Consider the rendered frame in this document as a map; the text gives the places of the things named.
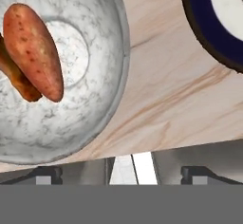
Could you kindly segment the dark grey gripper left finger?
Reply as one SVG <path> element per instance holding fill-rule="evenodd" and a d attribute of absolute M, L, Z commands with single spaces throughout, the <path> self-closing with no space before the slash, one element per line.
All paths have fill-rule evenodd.
<path fill-rule="evenodd" d="M 58 166 L 39 166 L 30 173 L 2 182 L 2 185 L 62 185 L 63 170 Z"/>

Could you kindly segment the orange sweet potato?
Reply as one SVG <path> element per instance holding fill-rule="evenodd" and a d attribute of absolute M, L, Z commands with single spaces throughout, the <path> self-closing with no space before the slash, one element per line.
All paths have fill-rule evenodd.
<path fill-rule="evenodd" d="M 3 37 L 10 58 L 34 87 L 57 103 L 64 79 L 57 47 L 44 21 L 30 6 L 10 5 L 3 17 Z"/>

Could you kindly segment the white marble bowl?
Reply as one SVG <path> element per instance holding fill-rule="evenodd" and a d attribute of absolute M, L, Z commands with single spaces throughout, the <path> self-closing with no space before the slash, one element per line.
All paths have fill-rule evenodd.
<path fill-rule="evenodd" d="M 58 103 L 24 100 L 0 72 L 0 162 L 35 165 L 86 147 L 116 112 L 127 81 L 130 34 L 123 0 L 0 0 L 32 7 L 57 46 L 64 76 Z"/>

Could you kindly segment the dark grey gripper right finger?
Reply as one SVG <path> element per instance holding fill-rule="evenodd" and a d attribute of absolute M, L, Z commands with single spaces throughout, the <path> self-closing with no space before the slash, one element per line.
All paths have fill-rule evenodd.
<path fill-rule="evenodd" d="M 182 166 L 180 173 L 182 185 L 243 185 L 243 182 L 219 176 L 205 166 Z"/>

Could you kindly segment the grey cupboard front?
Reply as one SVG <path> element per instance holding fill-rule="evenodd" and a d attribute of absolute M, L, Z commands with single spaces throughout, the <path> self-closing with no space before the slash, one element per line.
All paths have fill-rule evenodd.
<path fill-rule="evenodd" d="M 62 185 L 108 185 L 114 162 L 114 158 L 108 158 L 52 166 L 62 168 Z M 3 181 L 24 176 L 35 168 L 0 173 L 0 185 L 2 185 Z"/>
<path fill-rule="evenodd" d="M 243 182 L 243 140 L 214 142 L 152 153 L 160 185 L 178 185 L 183 166 L 203 166 L 218 176 Z"/>

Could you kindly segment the brown chicken drumstick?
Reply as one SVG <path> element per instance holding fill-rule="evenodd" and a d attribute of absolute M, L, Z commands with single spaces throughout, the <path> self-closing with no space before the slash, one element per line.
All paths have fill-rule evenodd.
<path fill-rule="evenodd" d="M 10 58 L 6 50 L 4 38 L 0 33 L 0 71 L 2 71 L 11 82 L 12 86 L 28 102 L 37 102 L 42 94 L 32 85 L 26 75 L 17 64 Z"/>

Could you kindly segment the dark blue rimmed white plate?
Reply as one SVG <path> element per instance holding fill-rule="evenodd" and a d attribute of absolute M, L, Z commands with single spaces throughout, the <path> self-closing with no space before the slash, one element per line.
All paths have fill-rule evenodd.
<path fill-rule="evenodd" d="M 226 30 L 211 0 L 181 0 L 185 16 L 202 47 L 218 62 L 243 74 L 243 41 Z"/>

